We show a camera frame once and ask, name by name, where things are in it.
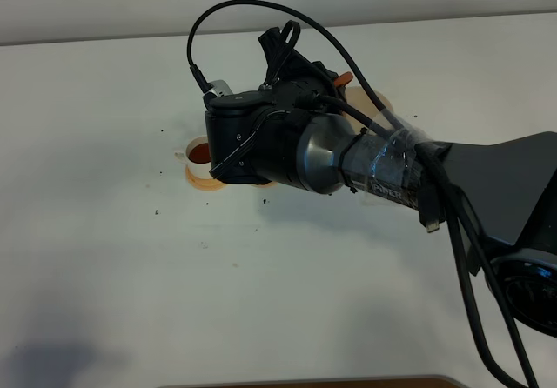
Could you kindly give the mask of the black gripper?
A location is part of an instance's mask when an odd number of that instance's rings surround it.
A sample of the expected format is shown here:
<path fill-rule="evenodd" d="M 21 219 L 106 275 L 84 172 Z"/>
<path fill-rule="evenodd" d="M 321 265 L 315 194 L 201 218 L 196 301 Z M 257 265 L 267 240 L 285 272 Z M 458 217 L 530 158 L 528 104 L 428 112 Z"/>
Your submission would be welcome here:
<path fill-rule="evenodd" d="M 309 62 L 294 49 L 300 34 L 300 24 L 289 20 L 282 29 L 270 28 L 258 38 L 267 63 L 262 86 L 269 88 L 206 100 L 210 174 L 218 181 L 302 185 L 298 143 L 310 121 L 323 111 L 299 104 L 315 95 L 345 95 L 338 73 L 320 61 Z"/>

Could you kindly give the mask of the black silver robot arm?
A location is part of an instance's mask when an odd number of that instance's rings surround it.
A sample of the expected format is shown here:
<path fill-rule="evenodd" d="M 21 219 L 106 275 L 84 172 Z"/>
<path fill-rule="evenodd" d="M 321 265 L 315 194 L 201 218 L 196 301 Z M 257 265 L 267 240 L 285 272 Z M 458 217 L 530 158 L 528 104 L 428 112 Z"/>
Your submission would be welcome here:
<path fill-rule="evenodd" d="M 256 90 L 204 88 L 211 176 L 225 184 L 342 187 L 416 210 L 429 231 L 450 221 L 466 271 L 484 271 L 513 318 L 556 333 L 556 136 L 492 144 L 434 142 L 389 110 L 348 103 L 350 73 L 296 51 L 289 22 L 259 38 L 267 68 Z"/>

